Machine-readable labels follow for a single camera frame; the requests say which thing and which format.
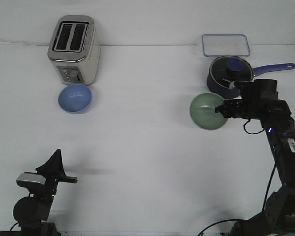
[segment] power cord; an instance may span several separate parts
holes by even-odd
[[[208,228],[211,228],[214,225],[221,224],[224,222],[229,222],[229,221],[241,221],[241,220],[243,220],[243,219],[228,219],[228,220],[221,220],[221,221],[215,222],[215,223],[205,227],[197,236],[202,236],[203,233],[205,232],[205,230],[207,230]]]
[[[270,186],[271,186],[271,182],[272,182],[272,179],[273,179],[273,176],[274,176],[275,169],[276,169],[276,162],[274,163],[274,166],[273,166],[273,169],[272,169],[272,172],[271,172],[271,175],[270,175],[270,179],[269,179],[269,182],[268,182],[267,187],[266,187],[265,199],[264,199],[264,203],[263,203],[263,206],[262,206],[262,212],[266,208],[267,195],[268,195],[269,190],[270,190]],[[228,219],[228,220],[222,220],[222,221],[215,222],[215,223],[205,227],[197,236],[202,236],[205,230],[211,228],[214,225],[221,224],[221,223],[224,223],[224,222],[229,222],[229,221],[243,221],[243,219]]]
[[[34,45],[34,46],[48,46],[49,45],[49,43],[37,43],[37,42],[30,42],[30,41],[6,40],[6,39],[0,39],[0,42],[17,43],[17,44]]]
[[[13,228],[14,228],[18,223],[19,223],[19,222],[16,222],[14,225],[12,225],[12,227],[11,227],[11,229],[10,229],[10,231],[9,231],[9,236],[12,235],[12,230],[13,230]]]
[[[251,118],[249,118],[248,121],[244,124],[244,130],[245,130],[245,132],[246,132],[247,134],[260,134],[260,133],[264,132],[264,130],[265,130],[264,128],[263,128],[261,131],[256,132],[256,133],[250,133],[250,132],[248,132],[247,129],[246,129],[246,125],[247,125],[250,121],[251,121]]]

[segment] black robotic arm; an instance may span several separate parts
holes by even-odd
[[[29,196],[20,199],[14,206],[13,216],[21,227],[20,236],[60,236],[54,223],[46,221],[57,192],[59,182],[76,183],[76,177],[66,176],[57,149],[50,159],[36,168],[37,173],[25,172],[17,179],[20,187],[27,188]]]
[[[278,100],[276,80],[233,82],[242,99],[224,100],[216,108],[225,118],[259,119],[266,131],[282,187],[270,195],[265,209],[237,221],[230,236],[295,233],[295,122],[284,100]]]

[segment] toaster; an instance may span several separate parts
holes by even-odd
[[[100,56],[94,20],[84,15],[61,17],[47,55],[64,84],[91,84]]]

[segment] toaster control panel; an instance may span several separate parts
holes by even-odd
[[[65,82],[84,83],[82,74],[77,66],[57,66],[57,69]]]

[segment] clear plastic container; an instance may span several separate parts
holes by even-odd
[[[204,34],[202,47],[206,57],[250,55],[248,39],[244,34]]]

